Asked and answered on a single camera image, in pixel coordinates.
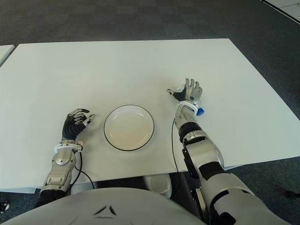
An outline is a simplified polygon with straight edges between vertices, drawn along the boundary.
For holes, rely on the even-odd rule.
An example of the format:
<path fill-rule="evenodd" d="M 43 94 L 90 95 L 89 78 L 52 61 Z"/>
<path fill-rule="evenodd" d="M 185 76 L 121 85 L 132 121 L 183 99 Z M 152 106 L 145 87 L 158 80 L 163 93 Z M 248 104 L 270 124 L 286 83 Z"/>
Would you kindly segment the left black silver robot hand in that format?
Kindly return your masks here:
<path fill-rule="evenodd" d="M 95 115 L 86 114 L 90 111 L 87 109 L 77 108 L 70 112 L 64 122 L 62 129 L 62 141 L 75 141 L 77 136 L 94 120 Z"/>

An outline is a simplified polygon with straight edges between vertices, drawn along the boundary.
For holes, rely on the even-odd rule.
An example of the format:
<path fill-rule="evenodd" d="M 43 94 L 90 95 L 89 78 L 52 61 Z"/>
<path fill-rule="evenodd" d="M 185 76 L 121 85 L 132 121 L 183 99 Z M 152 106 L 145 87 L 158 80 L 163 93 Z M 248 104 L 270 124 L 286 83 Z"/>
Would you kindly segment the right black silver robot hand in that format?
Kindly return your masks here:
<path fill-rule="evenodd" d="M 186 78 L 185 84 L 181 91 L 173 91 L 171 89 L 167 89 L 166 91 L 179 102 L 188 101 L 194 105 L 197 105 L 200 102 L 203 90 L 200 87 L 199 82 L 195 81 L 194 79 L 190 80 Z"/>

